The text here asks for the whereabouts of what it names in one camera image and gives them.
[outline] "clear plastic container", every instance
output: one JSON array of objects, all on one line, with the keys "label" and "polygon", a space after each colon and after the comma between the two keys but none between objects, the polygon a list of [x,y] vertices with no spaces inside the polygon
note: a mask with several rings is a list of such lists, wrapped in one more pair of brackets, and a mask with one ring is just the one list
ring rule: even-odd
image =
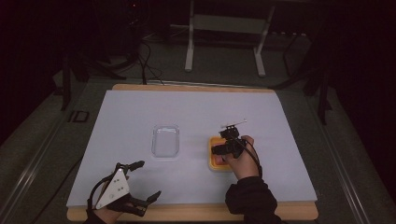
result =
[{"label": "clear plastic container", "polygon": [[179,150],[177,125],[156,125],[153,130],[151,153],[155,158],[175,158]]}]

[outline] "white paper sheet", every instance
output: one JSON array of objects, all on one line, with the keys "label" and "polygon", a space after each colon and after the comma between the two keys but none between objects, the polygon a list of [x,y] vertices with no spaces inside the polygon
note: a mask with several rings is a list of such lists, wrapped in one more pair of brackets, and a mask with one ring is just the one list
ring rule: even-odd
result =
[{"label": "white paper sheet", "polygon": [[[239,132],[252,136],[263,179],[279,202],[315,201],[282,106],[275,93],[108,91],[92,131],[67,206],[85,205],[93,186],[117,162],[146,164],[129,173],[132,195],[156,203],[224,203],[236,183],[233,173],[208,166],[208,140],[221,125],[246,119]],[[179,128],[179,152],[173,159],[151,153],[156,125]]]}]

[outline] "floor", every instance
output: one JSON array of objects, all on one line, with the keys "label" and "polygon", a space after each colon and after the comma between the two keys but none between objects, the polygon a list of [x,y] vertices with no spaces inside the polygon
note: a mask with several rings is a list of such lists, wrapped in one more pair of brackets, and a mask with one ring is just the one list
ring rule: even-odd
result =
[{"label": "floor", "polygon": [[[140,48],[148,61],[149,84],[266,88],[289,78],[283,60],[289,36],[268,36],[262,53],[267,77],[256,75],[249,45],[213,43],[202,34],[195,46],[193,70],[186,73],[186,33],[175,32],[169,42],[154,37],[145,37],[147,45]],[[289,69],[298,66],[308,47],[303,36],[296,41],[287,54]],[[116,72],[127,79],[114,80],[91,70],[87,83],[73,80],[72,101],[65,111],[60,110],[62,97],[50,95],[1,146],[1,223],[71,223],[65,204],[106,90],[116,83],[142,82],[138,63]],[[60,74],[54,76],[58,82]],[[317,192],[319,217],[288,222],[396,223],[395,205],[336,91],[329,90],[332,110],[326,113],[328,124],[322,125],[316,114],[318,96],[305,96],[304,84],[301,80],[276,93]],[[73,122],[73,111],[89,111],[90,117],[87,122]]]}]

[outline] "metal leg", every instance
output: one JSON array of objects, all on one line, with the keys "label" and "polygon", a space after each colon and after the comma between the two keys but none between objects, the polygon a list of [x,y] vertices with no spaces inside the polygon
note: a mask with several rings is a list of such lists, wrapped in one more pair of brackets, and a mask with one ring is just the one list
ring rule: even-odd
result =
[{"label": "metal leg", "polygon": [[289,49],[291,48],[291,46],[293,45],[293,43],[296,41],[297,37],[299,37],[299,36],[300,36],[300,34],[296,34],[292,38],[292,40],[290,41],[290,43],[288,44],[286,49],[283,51],[283,55],[282,55],[283,63],[285,64],[286,72],[288,73],[289,77],[291,77],[292,73],[290,72],[290,68],[289,68],[289,65],[288,65],[288,60],[287,60],[286,54],[288,53]]},{"label": "metal leg", "polygon": [[260,40],[259,45],[253,49],[254,57],[256,60],[257,72],[259,73],[259,77],[265,77],[264,65],[262,63],[262,46],[264,45],[265,38],[268,35],[268,29],[271,24],[271,19],[274,15],[275,7],[272,6],[270,12],[268,14],[268,18],[265,21],[264,27],[262,28],[262,38]]},{"label": "metal leg", "polygon": [[184,69],[186,72],[192,70],[192,59],[194,57],[194,1],[190,0],[190,25],[189,25],[189,45],[187,47],[186,65]]},{"label": "metal leg", "polygon": [[93,69],[96,69],[97,71],[113,78],[113,79],[121,79],[121,80],[125,80],[126,77],[121,77],[115,73],[113,73],[112,71],[110,71],[109,69],[105,68],[104,66],[102,66],[101,64],[99,64],[97,61],[90,59],[89,57],[83,55],[82,53],[80,53],[78,55],[78,57],[80,57],[82,59],[82,61],[84,63],[86,63],[88,66],[90,66]]}]

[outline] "table leg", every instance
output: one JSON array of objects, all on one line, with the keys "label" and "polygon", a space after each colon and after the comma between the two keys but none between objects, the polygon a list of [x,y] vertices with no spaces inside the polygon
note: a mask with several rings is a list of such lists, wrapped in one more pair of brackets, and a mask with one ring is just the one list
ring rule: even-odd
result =
[{"label": "table leg", "polygon": [[190,25],[189,25],[189,45],[187,46],[187,57],[184,70],[190,72],[192,70],[192,59],[194,57],[194,1],[190,0]]},{"label": "table leg", "polygon": [[260,39],[260,43],[257,47],[253,49],[259,77],[265,77],[264,65],[262,63],[262,46],[264,45],[265,38],[268,35],[268,29],[270,28],[271,19],[274,15],[274,11],[275,11],[275,6],[272,6],[268,13],[268,17],[267,20],[265,21],[264,27],[262,28],[262,38]]}]

